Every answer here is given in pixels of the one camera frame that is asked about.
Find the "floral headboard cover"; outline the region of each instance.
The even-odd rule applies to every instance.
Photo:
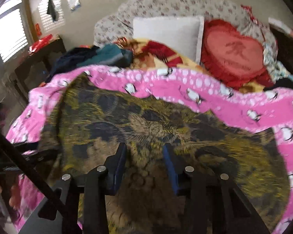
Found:
[[[118,37],[132,36],[134,17],[196,16],[205,20],[222,19],[243,35],[251,36],[261,43],[268,43],[277,55],[276,39],[267,27],[260,27],[240,5],[229,0],[128,0],[118,11],[95,24],[94,45],[103,46]]]

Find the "human hand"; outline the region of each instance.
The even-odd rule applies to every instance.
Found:
[[[20,204],[21,204],[21,191],[18,186],[18,182],[16,181],[14,185],[12,185],[11,187],[11,198],[9,200],[9,205],[14,209],[18,209],[20,207]]]

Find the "dark cloth hanging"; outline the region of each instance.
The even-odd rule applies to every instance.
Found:
[[[54,6],[54,3],[53,3],[53,0],[49,0],[48,1],[47,14],[51,15],[53,22],[58,21],[58,19],[59,19],[59,17],[58,17],[59,13],[55,10],[55,6]]]

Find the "tiger print blanket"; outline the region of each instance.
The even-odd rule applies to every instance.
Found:
[[[49,181],[62,173],[89,172],[113,155],[120,142],[130,153],[117,195],[105,198],[110,233],[180,230],[185,200],[174,195],[168,180],[165,143],[200,171],[233,177],[270,231],[282,217],[290,187],[272,129],[251,134],[226,126],[210,111],[195,113],[154,97],[102,90],[86,74],[69,85],[42,131],[40,150],[63,149]]]

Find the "black rod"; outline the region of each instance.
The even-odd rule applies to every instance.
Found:
[[[78,227],[77,220],[71,216],[69,211],[51,187],[40,177],[36,170],[25,158],[13,147],[13,145],[0,133],[0,150],[3,151],[11,161],[33,182],[33,184],[53,203],[63,218],[68,219],[74,227]]]

